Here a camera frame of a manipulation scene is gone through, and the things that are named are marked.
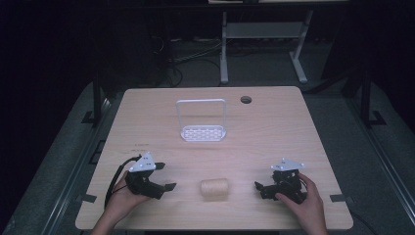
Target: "circular hole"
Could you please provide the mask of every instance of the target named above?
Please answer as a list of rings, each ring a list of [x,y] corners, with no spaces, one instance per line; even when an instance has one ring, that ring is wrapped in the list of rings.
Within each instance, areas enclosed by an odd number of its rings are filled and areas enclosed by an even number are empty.
[[[249,96],[243,96],[243,97],[241,97],[241,102],[244,103],[244,104],[249,104],[252,101],[253,101],[253,99],[251,97],[249,97]]]

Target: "black cable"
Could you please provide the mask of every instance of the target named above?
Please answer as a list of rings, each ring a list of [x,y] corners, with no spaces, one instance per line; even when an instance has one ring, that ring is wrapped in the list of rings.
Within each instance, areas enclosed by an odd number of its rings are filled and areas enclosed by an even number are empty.
[[[141,158],[141,155],[139,157],[131,158],[131,159],[125,161],[125,163],[123,163],[122,165],[120,165],[118,167],[118,170],[116,171],[116,173],[115,173],[115,175],[113,177],[113,180],[110,183],[110,187],[108,187],[107,195],[105,197],[104,208],[107,207],[107,203],[110,200],[111,195],[113,194],[113,189],[114,189],[114,186],[116,184],[116,181],[118,180],[118,177],[121,174],[122,170],[124,169],[125,165],[127,165],[131,161],[137,162],[140,158]]]

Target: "white metal frame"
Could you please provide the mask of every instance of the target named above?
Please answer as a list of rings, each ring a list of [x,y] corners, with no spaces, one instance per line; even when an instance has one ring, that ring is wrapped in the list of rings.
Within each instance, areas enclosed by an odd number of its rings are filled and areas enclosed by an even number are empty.
[[[228,38],[298,38],[297,48],[290,52],[290,58],[301,83],[307,83],[299,57],[304,44],[313,11],[307,11],[303,22],[290,23],[228,23],[226,12],[222,21],[222,53],[220,55],[220,82],[228,83],[226,43]]]

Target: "human hand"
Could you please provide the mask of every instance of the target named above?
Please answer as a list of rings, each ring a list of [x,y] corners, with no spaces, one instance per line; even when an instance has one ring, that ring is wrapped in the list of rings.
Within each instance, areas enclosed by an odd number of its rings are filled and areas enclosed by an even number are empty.
[[[277,193],[275,197],[283,202],[297,216],[302,229],[308,235],[327,235],[323,200],[318,193],[317,186],[307,176],[299,173],[299,177],[307,189],[307,197],[301,204],[293,202],[287,196],[280,193]]]
[[[135,195],[126,187],[125,176],[114,186],[107,207],[105,208],[100,219],[94,226],[91,235],[95,234],[111,234],[115,225],[128,216],[137,205],[149,200],[149,197],[143,195]]]

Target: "wooden table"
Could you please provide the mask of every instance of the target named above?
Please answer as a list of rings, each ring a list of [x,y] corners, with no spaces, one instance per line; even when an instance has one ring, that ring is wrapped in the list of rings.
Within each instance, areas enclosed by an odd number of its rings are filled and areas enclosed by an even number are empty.
[[[242,96],[252,102],[243,104]],[[180,136],[177,100],[224,99],[226,136],[220,142],[186,142]],[[217,87],[132,89],[125,92],[76,226],[91,229],[104,209],[105,195],[116,169],[127,159],[150,151],[166,163],[150,180],[177,182],[160,200],[139,205],[117,228],[140,230],[287,230],[300,228],[280,202],[262,200],[254,182],[273,183],[271,165],[283,158],[305,164],[325,203],[329,229],[349,229],[352,219],[328,162],[307,106],[296,87]],[[225,200],[207,201],[204,179],[227,178]]]

